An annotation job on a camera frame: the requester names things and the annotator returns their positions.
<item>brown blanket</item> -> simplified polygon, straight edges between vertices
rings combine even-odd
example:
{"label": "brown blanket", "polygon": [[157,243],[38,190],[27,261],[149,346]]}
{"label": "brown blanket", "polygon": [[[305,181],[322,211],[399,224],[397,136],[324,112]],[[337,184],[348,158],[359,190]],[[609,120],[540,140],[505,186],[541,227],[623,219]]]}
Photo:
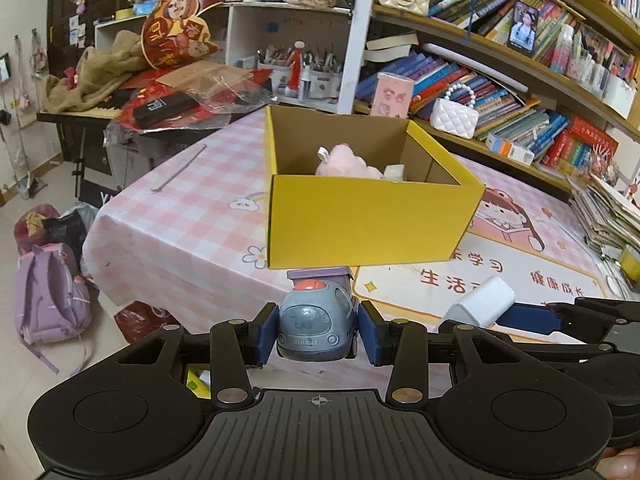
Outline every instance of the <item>brown blanket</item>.
{"label": "brown blanket", "polygon": [[76,66],[76,88],[68,90],[53,75],[44,78],[38,88],[42,111],[57,114],[93,108],[133,73],[146,68],[149,63],[142,53],[140,35],[121,30],[108,52],[99,52],[93,46],[85,49]]}

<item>yellow cardboard box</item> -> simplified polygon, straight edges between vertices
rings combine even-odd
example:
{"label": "yellow cardboard box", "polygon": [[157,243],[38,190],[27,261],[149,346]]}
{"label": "yellow cardboard box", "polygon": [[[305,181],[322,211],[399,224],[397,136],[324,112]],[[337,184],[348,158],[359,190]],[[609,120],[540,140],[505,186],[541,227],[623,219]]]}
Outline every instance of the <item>yellow cardboard box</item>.
{"label": "yellow cardboard box", "polygon": [[[315,176],[318,148],[347,143],[370,166],[404,164],[407,182]],[[484,185],[413,121],[269,107],[271,269],[448,260]]]}

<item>metal screw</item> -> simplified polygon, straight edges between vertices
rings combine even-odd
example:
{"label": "metal screw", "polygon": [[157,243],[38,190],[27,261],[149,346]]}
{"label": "metal screw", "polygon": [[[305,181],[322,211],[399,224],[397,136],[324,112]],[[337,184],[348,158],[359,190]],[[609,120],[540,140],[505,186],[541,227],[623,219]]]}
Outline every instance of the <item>metal screw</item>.
{"label": "metal screw", "polygon": [[218,392],[218,400],[225,404],[238,404],[248,396],[247,392],[241,388],[225,388]]}
{"label": "metal screw", "polygon": [[401,404],[415,404],[422,400],[422,393],[415,388],[398,388],[391,394],[391,398]]}

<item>pink plush toy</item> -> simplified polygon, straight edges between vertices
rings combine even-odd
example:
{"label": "pink plush toy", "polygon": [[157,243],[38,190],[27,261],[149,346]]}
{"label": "pink plush toy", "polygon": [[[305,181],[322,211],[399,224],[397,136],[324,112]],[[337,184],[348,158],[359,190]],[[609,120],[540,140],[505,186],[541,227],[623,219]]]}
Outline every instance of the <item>pink plush toy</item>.
{"label": "pink plush toy", "polygon": [[361,157],[354,155],[348,144],[338,144],[329,153],[325,148],[318,150],[322,162],[316,170],[319,176],[351,176],[355,178],[381,179],[382,173]]}

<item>purple toy car roof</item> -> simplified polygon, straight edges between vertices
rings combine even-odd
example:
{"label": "purple toy car roof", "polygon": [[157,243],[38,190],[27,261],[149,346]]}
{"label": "purple toy car roof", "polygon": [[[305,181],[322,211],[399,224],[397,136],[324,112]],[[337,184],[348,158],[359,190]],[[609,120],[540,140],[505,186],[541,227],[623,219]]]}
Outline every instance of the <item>purple toy car roof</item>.
{"label": "purple toy car roof", "polygon": [[289,280],[304,280],[306,278],[321,278],[324,276],[349,276],[353,279],[351,269],[347,266],[311,267],[309,269],[293,269],[287,271],[287,278]]}

